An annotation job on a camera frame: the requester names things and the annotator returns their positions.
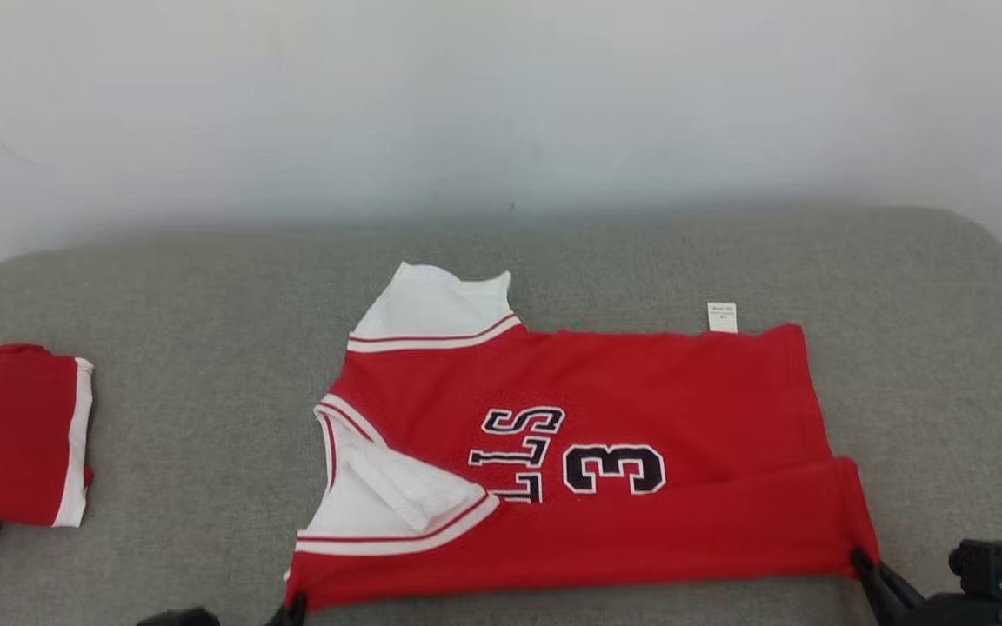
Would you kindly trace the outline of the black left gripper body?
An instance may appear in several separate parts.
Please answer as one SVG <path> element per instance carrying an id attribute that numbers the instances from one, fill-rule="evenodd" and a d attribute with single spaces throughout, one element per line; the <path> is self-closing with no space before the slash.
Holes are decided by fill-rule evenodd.
<path id="1" fill-rule="evenodd" d="M 166 610 L 144 618 L 136 626 L 220 626 L 218 617 L 204 607 Z"/>

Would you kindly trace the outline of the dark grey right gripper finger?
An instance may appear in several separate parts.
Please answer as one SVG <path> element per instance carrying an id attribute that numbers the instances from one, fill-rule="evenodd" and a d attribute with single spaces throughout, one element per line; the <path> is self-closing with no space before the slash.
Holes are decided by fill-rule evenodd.
<path id="1" fill-rule="evenodd" d="M 926 598 L 885 563 L 875 562 L 863 549 L 851 552 L 851 566 L 871 609 L 918 609 Z"/>
<path id="2" fill-rule="evenodd" d="M 910 606 L 901 597 L 895 583 L 888 582 L 883 576 L 870 576 L 865 579 L 865 598 L 874 615 L 876 626 L 896 626 L 904 617 Z"/>

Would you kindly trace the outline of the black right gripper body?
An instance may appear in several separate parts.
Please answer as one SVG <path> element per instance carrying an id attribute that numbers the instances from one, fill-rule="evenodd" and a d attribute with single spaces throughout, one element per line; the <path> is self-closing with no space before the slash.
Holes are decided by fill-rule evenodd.
<path id="1" fill-rule="evenodd" d="M 910 626 L 1002 626 L 1002 599 L 935 595 L 911 611 Z"/>

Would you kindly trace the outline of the red jersey with white sleeves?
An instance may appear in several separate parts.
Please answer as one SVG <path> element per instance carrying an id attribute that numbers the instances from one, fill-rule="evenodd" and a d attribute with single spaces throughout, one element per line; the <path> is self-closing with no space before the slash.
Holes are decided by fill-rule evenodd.
<path id="1" fill-rule="evenodd" d="M 314 415 L 287 602 L 815 575 L 879 560 L 803 330 L 536 332 L 511 277 L 401 264 Z"/>

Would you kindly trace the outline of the red shorts with white trim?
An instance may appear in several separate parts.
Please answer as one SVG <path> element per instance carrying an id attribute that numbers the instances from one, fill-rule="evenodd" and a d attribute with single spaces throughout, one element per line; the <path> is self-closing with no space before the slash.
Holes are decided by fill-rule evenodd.
<path id="1" fill-rule="evenodd" d="M 0 345 L 0 522 L 83 522 L 92 382 L 87 360 L 36 344 Z"/>

